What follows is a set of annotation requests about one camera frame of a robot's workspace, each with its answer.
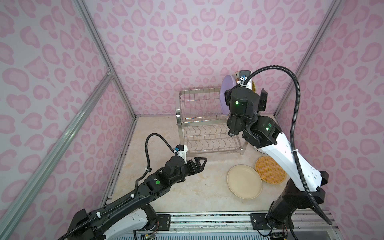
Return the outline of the yellow woven plate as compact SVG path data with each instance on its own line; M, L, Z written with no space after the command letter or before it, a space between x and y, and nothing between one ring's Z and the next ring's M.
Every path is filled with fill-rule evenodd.
M255 82L254 82L254 81L252 81L252 91L253 91L254 93L256 93L256 85L255 85Z

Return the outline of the purple shell-shaped plate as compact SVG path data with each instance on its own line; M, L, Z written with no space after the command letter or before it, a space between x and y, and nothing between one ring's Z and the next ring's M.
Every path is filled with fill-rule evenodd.
M226 75L222 81L220 87L220 106L223 115L228 115L230 113L229 106L227 105L227 95L230 89L232 89L236 85L236 81L233 76Z

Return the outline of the cream plain plate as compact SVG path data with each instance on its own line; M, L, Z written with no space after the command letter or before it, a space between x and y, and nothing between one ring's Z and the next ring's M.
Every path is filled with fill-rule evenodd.
M230 191L243 200L255 199L263 190L259 174L246 165L232 167L227 174L227 184Z

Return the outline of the orange woven plate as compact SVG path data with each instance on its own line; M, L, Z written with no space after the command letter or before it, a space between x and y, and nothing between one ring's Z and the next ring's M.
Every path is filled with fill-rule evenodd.
M255 170L261 177L261 179L272 185L281 184L287 173L282 167L271 157L260 157L255 163Z

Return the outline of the white star cartoon plate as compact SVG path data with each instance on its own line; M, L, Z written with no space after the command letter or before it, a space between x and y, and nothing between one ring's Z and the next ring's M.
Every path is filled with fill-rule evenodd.
M244 81L246 80L246 75L243 74L242 71L237 71L237 72L233 73L232 77L235 79L235 82L237 84L243 84Z

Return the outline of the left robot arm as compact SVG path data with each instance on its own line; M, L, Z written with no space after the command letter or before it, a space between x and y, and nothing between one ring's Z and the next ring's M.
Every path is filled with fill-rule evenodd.
M163 168L149 175L133 191L111 204L87 213L78 211L62 240L107 240L126 232L151 230L157 222L157 214L150 203L168 193L172 185L186 177L201 173L207 158L195 157L185 161L172 156ZM116 227L126 225L118 234Z

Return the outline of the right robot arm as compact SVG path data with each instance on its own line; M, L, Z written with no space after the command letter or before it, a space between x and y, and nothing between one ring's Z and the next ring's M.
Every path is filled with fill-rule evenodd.
M320 209L326 192L322 186L329 180L329 174L316 170L309 164L282 132L280 126L270 117L261 116L265 109L267 92L258 95L246 87L235 86L224 93L229 107L227 126L229 136L242 134L243 139L270 156L290 177L278 199L271 203L265 216L272 228L292 225L291 217L297 209L312 209L330 224Z

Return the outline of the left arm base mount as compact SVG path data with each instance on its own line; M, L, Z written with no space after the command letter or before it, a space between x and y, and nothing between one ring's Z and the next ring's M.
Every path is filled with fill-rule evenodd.
M157 214L152 206L147 205L143 208L147 215L147 223L143 227L145 231L169 231L171 225L171 215L169 214Z

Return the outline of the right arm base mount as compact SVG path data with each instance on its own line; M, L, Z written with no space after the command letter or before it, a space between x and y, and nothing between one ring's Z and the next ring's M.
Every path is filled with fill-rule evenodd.
M267 231L267 233L273 230L289 230L293 227L292 215L288 215L283 221L279 221L273 218L267 213L251 213L250 214L252 228L255 231Z

